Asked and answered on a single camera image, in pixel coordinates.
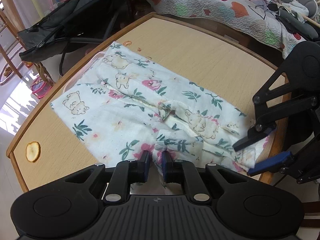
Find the white floral garment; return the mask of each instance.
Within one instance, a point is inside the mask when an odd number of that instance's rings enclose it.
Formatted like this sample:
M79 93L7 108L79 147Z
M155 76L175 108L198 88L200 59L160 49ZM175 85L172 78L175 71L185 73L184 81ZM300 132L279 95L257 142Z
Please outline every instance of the white floral garment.
M112 43L52 109L106 167L161 152L197 167L253 168L267 139L234 152L253 120L215 93Z

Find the black heart outline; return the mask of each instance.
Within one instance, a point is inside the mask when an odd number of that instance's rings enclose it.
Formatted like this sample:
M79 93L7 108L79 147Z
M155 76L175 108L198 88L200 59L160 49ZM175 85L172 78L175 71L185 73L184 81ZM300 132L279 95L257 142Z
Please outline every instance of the black heart outline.
M263 10L264 11L264 17L262 17L260 14L258 14L255 10L253 10L252 8L252 6L250 6L250 5L248 5L248 7L252 10L252 11L254 11L257 15L259 15L263 20L265 20L265 18L266 18L266 11L265 10Z

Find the black camping chair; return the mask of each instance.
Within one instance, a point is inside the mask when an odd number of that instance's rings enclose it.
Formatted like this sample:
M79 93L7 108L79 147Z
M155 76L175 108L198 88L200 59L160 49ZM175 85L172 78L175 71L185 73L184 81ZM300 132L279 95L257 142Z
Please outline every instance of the black camping chair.
M67 0L32 27L20 31L27 50L19 53L24 61L41 62L62 54L59 73L65 54L89 43L100 44L115 26L119 12L127 10L133 20L128 0Z

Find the tabletop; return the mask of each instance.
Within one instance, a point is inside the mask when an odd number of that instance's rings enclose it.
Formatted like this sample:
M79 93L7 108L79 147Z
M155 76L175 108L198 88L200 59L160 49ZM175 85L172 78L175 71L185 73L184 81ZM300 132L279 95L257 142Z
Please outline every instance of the tabletop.
M97 162L52 111L49 103L61 95L65 83L93 55L107 49L113 41L131 41L127 48L133 52L151 57L152 61L214 91L251 118L254 118L252 96L276 68L248 49L215 33L154 13L146 15L81 59L55 84L23 123L7 150L7 156L24 191ZM273 87L284 82L285 77L280 76ZM279 97L268 104L274 105L282 100ZM285 126L285 122L281 123L276 133L272 134L259 157L261 160L271 154L270 149L273 152L281 150ZM25 156L26 145L32 141L38 141L41 146L40 157L34 163L28 162Z

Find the dried lemon slice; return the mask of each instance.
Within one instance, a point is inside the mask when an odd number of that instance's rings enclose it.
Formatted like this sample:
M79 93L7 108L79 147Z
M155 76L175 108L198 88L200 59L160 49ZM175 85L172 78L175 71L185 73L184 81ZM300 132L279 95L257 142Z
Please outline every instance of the dried lemon slice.
M40 155L40 144L31 142L26 147L26 157L29 162L35 162Z

